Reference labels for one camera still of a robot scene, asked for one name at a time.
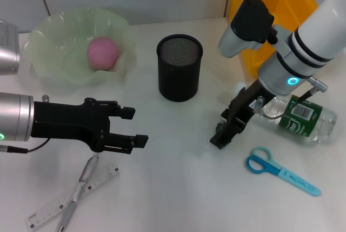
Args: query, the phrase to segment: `white table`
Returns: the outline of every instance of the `white table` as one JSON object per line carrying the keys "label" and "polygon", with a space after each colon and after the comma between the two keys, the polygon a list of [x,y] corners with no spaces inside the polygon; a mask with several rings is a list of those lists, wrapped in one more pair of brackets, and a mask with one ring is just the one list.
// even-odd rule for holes
{"label": "white table", "polygon": [[[218,150],[209,139],[235,86],[245,81],[239,58],[217,52],[226,26],[224,18],[132,26],[138,63],[123,82],[73,91],[43,83],[25,58],[17,76],[1,77],[0,91],[37,101],[43,94],[66,104],[81,104],[85,97],[117,100],[136,114],[131,121],[112,118],[111,131],[149,135],[145,149],[131,155],[100,154],[99,165],[116,162],[121,173],[80,203],[67,232],[346,231],[346,62],[338,59],[321,70],[330,89],[312,98],[338,113],[331,145],[303,147],[250,122]],[[157,84],[156,45],[175,33],[196,37],[204,49],[199,91],[184,103],[167,101]],[[20,36],[22,45],[27,36]],[[32,148],[42,141],[4,144]],[[247,171],[244,160],[257,145],[270,148],[278,163],[318,186],[322,196]],[[73,187],[91,155],[82,142],[63,140],[28,155],[0,154],[0,231],[25,232],[25,217]],[[56,224],[40,231],[54,231]]]}

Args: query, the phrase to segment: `scissors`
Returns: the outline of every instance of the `scissors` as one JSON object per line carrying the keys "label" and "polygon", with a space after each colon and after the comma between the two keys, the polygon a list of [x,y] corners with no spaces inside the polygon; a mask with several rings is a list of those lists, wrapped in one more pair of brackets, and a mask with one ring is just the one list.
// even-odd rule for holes
{"label": "scissors", "polygon": [[[258,151],[263,151],[267,155],[267,159],[263,159],[260,155],[256,154]],[[250,165],[250,161],[254,161],[258,164],[260,164],[263,169],[256,170]],[[251,172],[254,174],[261,174],[263,172],[268,172],[271,174],[274,174],[285,181],[293,184],[294,186],[304,190],[308,194],[312,196],[320,196],[321,191],[316,187],[310,184],[309,182],[305,181],[304,179],[300,178],[298,175],[294,174],[290,170],[282,167],[277,162],[273,160],[271,151],[266,147],[255,147],[253,148],[251,155],[247,158],[247,167]]]}

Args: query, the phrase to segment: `plastic bottle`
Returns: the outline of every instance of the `plastic bottle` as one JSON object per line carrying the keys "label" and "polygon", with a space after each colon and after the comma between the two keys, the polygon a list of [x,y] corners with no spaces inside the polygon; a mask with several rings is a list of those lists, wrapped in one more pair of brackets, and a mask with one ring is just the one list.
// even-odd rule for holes
{"label": "plastic bottle", "polygon": [[309,101],[295,106],[297,98],[296,96],[275,97],[263,107],[263,111],[270,117],[279,116],[284,112],[286,114],[275,120],[256,114],[253,117],[254,122],[265,128],[272,126],[277,129],[277,126],[281,126],[281,130],[295,133],[309,143],[327,143],[337,121],[336,113]]}

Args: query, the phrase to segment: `transparent ruler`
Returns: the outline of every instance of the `transparent ruler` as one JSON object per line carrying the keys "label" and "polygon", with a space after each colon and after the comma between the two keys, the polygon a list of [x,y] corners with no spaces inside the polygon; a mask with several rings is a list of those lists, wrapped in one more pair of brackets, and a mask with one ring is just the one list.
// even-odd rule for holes
{"label": "transparent ruler", "polygon": [[[100,171],[94,173],[90,178],[88,184],[85,186],[81,198],[85,198],[86,196],[91,194],[93,191],[110,181],[118,173],[119,170],[114,164],[106,165]],[[49,202],[46,206],[39,210],[36,210],[29,217],[27,217],[25,219],[25,224],[28,232],[36,231],[42,225],[46,224],[48,221],[52,220],[54,217],[62,213],[71,200],[71,196],[74,190],[75,188],[72,188],[62,196]]]}

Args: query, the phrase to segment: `pen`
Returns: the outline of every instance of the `pen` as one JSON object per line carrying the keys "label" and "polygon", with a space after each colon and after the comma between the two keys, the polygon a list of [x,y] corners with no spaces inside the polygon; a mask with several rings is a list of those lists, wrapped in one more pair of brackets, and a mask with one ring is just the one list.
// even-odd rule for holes
{"label": "pen", "polygon": [[85,185],[87,184],[89,178],[92,175],[92,172],[95,170],[96,164],[98,161],[98,153],[94,153],[92,158],[90,158],[82,172],[81,178],[79,178],[79,183],[77,185],[77,188],[75,189],[74,193],[72,194],[72,198],[70,200],[70,203],[67,206],[67,209],[63,213],[62,219],[60,220],[60,223],[58,224],[58,227],[56,229],[56,232],[63,232],[66,230],[66,227],[68,226],[72,215],[74,214],[78,200],[84,190]]}

